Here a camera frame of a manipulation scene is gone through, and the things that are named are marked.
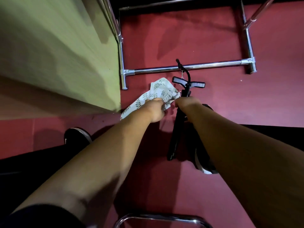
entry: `hand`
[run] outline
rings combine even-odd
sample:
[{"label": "hand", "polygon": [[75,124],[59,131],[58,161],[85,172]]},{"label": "hand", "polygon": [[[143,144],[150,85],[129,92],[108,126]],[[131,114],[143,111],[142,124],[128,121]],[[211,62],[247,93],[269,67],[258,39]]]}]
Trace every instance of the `hand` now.
[{"label": "hand", "polygon": [[165,115],[162,111],[163,105],[164,102],[162,98],[155,98],[146,100],[146,103],[139,110],[147,111],[151,117],[151,122],[158,122]]},{"label": "hand", "polygon": [[193,105],[202,105],[201,101],[194,97],[180,97],[175,101],[175,106],[179,107],[186,115],[189,110],[191,110],[191,106]]}]

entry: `white fabric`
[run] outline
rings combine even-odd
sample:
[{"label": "white fabric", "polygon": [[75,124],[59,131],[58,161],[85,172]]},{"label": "white fabric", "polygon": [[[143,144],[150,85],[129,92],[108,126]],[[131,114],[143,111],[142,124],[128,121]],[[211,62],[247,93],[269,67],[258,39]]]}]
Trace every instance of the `white fabric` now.
[{"label": "white fabric", "polygon": [[124,119],[132,111],[139,109],[143,104],[145,104],[147,99],[162,98],[165,103],[166,110],[170,107],[170,104],[177,98],[180,97],[180,93],[176,88],[169,82],[166,78],[161,78],[155,82],[151,83],[150,90],[142,94],[135,102],[133,102],[122,114],[120,117]]}]

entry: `beige cabinet side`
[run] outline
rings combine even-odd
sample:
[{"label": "beige cabinet side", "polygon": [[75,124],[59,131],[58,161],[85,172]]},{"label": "beige cabinet side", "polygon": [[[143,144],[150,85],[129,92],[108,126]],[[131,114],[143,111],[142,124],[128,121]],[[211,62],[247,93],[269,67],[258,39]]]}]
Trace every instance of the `beige cabinet side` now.
[{"label": "beige cabinet side", "polygon": [[118,47],[96,0],[0,0],[0,75],[120,109]]}]

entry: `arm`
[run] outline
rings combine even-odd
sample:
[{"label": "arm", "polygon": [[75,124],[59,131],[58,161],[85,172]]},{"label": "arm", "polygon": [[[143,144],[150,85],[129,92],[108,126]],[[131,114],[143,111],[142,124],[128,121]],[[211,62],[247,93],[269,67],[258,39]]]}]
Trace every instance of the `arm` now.
[{"label": "arm", "polygon": [[78,153],[16,210],[37,203],[53,204],[81,220],[86,205],[101,193],[104,211],[100,216],[105,217],[148,125],[164,116],[162,105],[161,98],[155,98],[133,111]]},{"label": "arm", "polygon": [[256,227],[304,224],[304,153],[225,119],[195,98],[178,107]]}]

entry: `black sneaker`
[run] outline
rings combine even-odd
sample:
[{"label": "black sneaker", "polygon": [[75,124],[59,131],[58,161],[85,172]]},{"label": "black sneaker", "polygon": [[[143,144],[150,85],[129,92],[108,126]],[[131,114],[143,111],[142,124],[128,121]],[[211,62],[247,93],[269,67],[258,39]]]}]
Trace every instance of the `black sneaker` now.
[{"label": "black sneaker", "polygon": [[65,131],[64,143],[69,149],[79,153],[92,143],[92,138],[85,130],[75,127]]}]

